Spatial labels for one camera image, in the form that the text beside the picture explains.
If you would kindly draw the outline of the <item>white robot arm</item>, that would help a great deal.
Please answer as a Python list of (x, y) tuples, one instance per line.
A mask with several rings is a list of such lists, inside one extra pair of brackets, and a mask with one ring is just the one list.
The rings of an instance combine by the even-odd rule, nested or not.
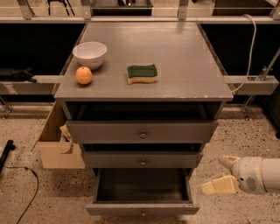
[(202, 184), (204, 194), (280, 193), (280, 158), (221, 156), (218, 161), (230, 174)]

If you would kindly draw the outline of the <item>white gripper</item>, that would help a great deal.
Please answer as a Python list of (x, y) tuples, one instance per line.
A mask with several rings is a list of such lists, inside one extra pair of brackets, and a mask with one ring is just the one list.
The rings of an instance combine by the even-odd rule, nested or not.
[(218, 162), (232, 174), (221, 176), (203, 183), (201, 191), (206, 195), (232, 194), (240, 189), (245, 193), (265, 194), (263, 186), (261, 157), (236, 157), (223, 155), (218, 157)]

